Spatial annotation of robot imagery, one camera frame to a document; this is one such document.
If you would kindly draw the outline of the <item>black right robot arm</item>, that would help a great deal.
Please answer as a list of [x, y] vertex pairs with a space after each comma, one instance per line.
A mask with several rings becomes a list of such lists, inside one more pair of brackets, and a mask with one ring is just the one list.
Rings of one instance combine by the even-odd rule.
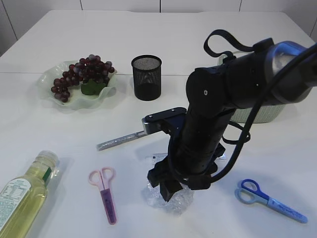
[[[167, 156], [149, 170], [152, 187], [169, 201], [183, 186], [208, 189], [229, 173], [262, 106], [303, 101], [317, 85], [317, 48], [291, 41], [263, 40], [242, 57], [230, 55], [223, 64], [196, 68], [186, 82], [188, 108], [173, 108], [148, 115], [150, 133], [170, 135]], [[237, 109], [250, 109], [227, 165], [219, 171], [216, 157], [224, 149], [223, 134]]]

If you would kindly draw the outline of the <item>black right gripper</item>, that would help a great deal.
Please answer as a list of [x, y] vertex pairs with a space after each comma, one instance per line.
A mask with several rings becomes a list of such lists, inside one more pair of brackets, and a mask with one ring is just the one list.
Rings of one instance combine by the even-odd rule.
[[159, 185], [160, 194], [166, 202], [183, 189], [182, 184], [191, 190], [208, 189], [212, 183], [211, 174], [218, 169], [215, 160], [224, 152], [225, 148], [220, 143], [204, 151], [200, 144], [170, 141], [167, 156], [148, 171], [147, 179], [152, 188]]

